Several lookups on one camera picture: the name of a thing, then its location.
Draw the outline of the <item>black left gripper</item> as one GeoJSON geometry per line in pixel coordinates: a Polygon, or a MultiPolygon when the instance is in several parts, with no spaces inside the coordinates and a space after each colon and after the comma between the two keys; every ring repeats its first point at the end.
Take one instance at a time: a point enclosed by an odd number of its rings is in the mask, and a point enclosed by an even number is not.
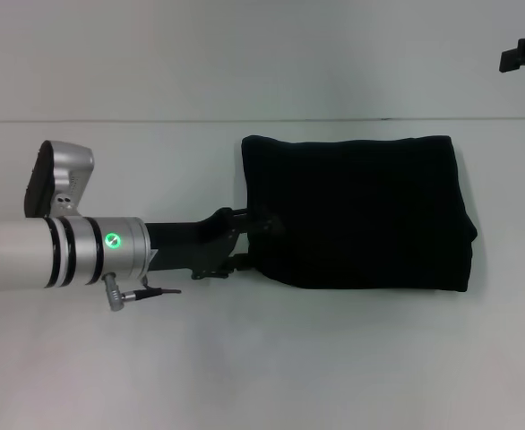
{"type": "Polygon", "coordinates": [[[209,218],[185,223],[148,223],[151,249],[150,271],[188,269],[194,280],[225,279],[234,272],[256,268],[248,253],[232,254],[241,234],[284,234],[279,217],[265,208],[221,208],[209,218]]]}

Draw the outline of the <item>black shirt with FREE print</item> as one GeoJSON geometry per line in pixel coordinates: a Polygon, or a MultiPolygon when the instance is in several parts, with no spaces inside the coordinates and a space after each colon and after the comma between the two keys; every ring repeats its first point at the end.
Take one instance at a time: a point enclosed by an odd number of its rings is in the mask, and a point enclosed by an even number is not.
{"type": "Polygon", "coordinates": [[[262,275],[297,288],[464,292],[473,241],[448,136],[241,143],[250,234],[262,275]]]}

